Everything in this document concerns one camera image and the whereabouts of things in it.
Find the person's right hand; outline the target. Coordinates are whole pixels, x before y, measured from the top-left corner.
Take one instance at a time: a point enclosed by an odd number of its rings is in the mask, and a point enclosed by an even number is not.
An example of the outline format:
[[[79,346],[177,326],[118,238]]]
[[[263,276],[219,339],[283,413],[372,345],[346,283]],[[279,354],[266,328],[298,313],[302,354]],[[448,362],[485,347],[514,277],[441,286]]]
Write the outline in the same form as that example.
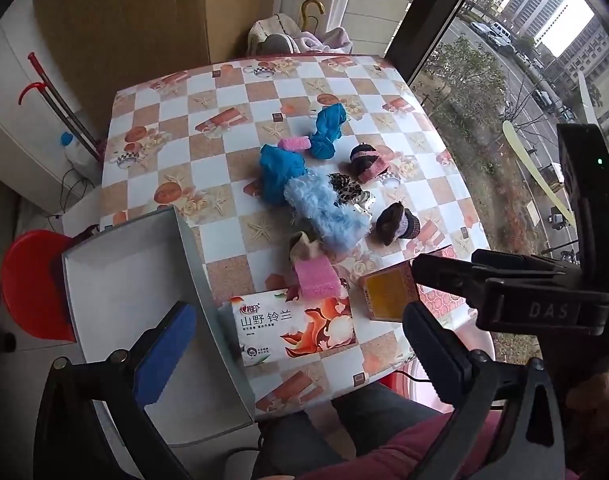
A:
[[[609,372],[597,374],[571,390],[566,406],[589,431],[609,429]]]

